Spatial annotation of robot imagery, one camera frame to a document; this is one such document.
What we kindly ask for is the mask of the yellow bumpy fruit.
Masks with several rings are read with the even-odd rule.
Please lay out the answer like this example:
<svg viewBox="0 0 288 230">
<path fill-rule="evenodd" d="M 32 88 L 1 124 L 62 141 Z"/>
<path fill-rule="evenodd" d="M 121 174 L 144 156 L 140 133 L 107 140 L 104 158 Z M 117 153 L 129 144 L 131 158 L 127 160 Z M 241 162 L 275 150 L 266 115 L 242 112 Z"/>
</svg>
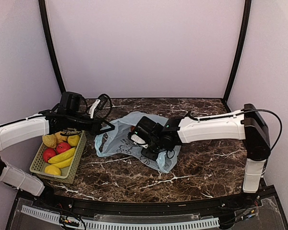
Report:
<svg viewBox="0 0 288 230">
<path fill-rule="evenodd" d="M 54 134 L 44 135 L 42 137 L 42 142 L 48 148 L 55 149 L 57 146 L 57 139 L 56 139 L 56 136 Z"/>
</svg>

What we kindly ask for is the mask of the light blue plastic bag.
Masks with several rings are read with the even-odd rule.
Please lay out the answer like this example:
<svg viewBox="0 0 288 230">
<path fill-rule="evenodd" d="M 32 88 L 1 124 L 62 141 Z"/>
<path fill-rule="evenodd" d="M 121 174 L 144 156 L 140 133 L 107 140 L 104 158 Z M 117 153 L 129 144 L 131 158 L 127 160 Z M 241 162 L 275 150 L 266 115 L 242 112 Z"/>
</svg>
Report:
<svg viewBox="0 0 288 230">
<path fill-rule="evenodd" d="M 165 125 L 168 120 L 162 116 L 139 111 L 131 112 L 122 118 L 112 120 L 110 123 L 114 125 L 114 130 L 95 137 L 96 154 L 98 157 L 110 157 L 119 153 L 127 154 L 137 158 L 141 163 L 154 170 L 161 173 L 170 173 L 178 162 L 180 146 L 176 146 L 172 152 L 163 151 L 159 153 L 157 159 L 154 161 L 141 153 L 143 147 L 134 144 L 128 138 L 131 127 L 135 126 L 143 116 L 147 116 L 161 125 Z"/>
</svg>

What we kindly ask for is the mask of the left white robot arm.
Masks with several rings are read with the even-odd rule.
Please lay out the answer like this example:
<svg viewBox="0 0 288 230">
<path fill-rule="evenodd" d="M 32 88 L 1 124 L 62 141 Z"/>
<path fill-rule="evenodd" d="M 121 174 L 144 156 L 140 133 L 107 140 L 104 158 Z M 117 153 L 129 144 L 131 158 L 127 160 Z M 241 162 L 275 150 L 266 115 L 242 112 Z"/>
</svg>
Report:
<svg viewBox="0 0 288 230">
<path fill-rule="evenodd" d="M 91 135 L 114 130 L 115 127 L 106 120 L 106 115 L 102 118 L 96 116 L 106 104 L 113 105 L 107 94 L 101 94 L 84 112 L 79 111 L 82 101 L 85 101 L 85 98 L 81 94 L 64 92 L 60 102 L 52 109 L 0 125 L 0 152 L 31 138 L 68 129 L 87 131 Z M 4 162 L 1 157 L 0 182 L 39 196 L 39 201 L 48 209 L 54 209 L 58 205 L 58 198 L 44 190 L 45 186 L 40 179 Z"/>
</svg>

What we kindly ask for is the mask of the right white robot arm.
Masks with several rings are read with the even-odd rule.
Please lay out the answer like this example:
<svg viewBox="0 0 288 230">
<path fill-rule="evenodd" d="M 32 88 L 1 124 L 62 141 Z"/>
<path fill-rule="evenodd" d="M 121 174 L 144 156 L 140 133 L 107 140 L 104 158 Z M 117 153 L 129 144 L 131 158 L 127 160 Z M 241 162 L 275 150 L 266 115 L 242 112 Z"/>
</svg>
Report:
<svg viewBox="0 0 288 230">
<path fill-rule="evenodd" d="M 186 143 L 214 139 L 244 140 L 247 160 L 243 191 L 236 196 L 235 203 L 245 208 L 254 200 L 253 193 L 259 189 L 264 168 L 274 148 L 261 112 L 275 114 L 248 103 L 241 110 L 221 115 L 194 117 L 187 113 L 184 117 L 168 119 L 163 125 L 143 116 L 131 129 L 128 138 L 142 147 L 144 156 L 154 161 L 159 153 L 172 152 L 176 146 Z"/>
</svg>

